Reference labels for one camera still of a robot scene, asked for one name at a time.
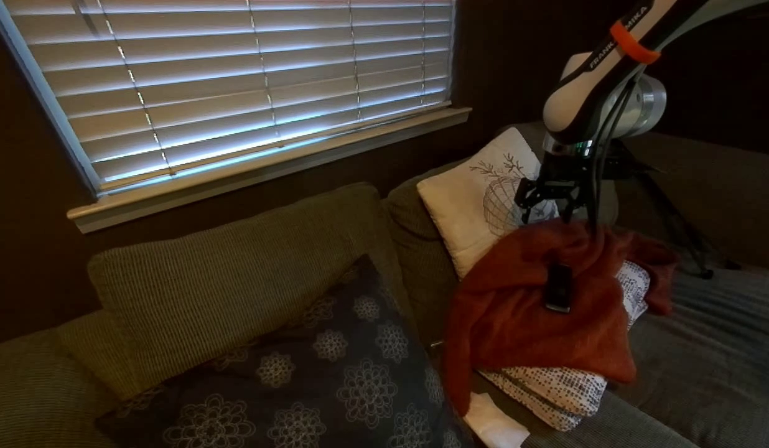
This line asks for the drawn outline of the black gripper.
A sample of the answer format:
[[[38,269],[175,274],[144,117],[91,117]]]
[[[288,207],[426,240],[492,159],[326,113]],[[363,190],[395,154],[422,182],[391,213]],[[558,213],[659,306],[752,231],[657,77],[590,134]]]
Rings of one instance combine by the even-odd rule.
[[[578,210],[584,213],[590,225],[599,219],[599,146],[591,139],[578,146],[553,146],[542,154],[540,175],[522,180],[514,192],[514,204],[522,218],[529,218],[532,207],[555,199],[559,219],[569,221]]]

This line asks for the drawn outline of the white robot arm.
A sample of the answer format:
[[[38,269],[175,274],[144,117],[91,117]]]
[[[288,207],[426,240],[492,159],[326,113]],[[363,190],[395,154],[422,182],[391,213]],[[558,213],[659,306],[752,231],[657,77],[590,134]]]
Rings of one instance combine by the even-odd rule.
[[[545,202],[555,202],[563,219],[583,210],[596,221],[611,142],[649,133],[666,108],[666,91],[647,68],[690,31],[764,2],[769,0],[635,0],[606,27],[603,46],[572,55],[542,104],[540,172],[514,192],[522,221]]]

